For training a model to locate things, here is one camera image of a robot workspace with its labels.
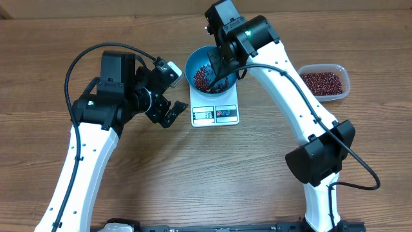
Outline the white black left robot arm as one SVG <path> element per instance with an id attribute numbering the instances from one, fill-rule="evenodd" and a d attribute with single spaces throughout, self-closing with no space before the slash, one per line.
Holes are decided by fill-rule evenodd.
<path id="1" fill-rule="evenodd" d="M 141 56 L 105 51 L 100 76 L 71 106 L 70 143 L 47 211 L 36 231 L 90 231 L 99 186 L 123 128 L 137 114 L 168 128 L 187 107 L 164 96 L 183 72 L 157 57 L 149 69 Z"/>

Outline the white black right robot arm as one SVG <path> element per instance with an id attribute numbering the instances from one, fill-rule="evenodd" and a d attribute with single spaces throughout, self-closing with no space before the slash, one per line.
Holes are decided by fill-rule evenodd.
<path id="1" fill-rule="evenodd" d="M 289 123 L 298 147 L 286 154 L 290 171 L 304 184 L 304 219 L 314 231 L 335 231 L 341 221 L 332 184 L 355 136 L 350 121 L 337 119 L 315 98 L 290 62 L 268 19 L 246 20 L 232 1 L 218 1 L 206 12 L 216 47 L 208 52 L 219 81 L 240 70 L 255 77 Z"/>

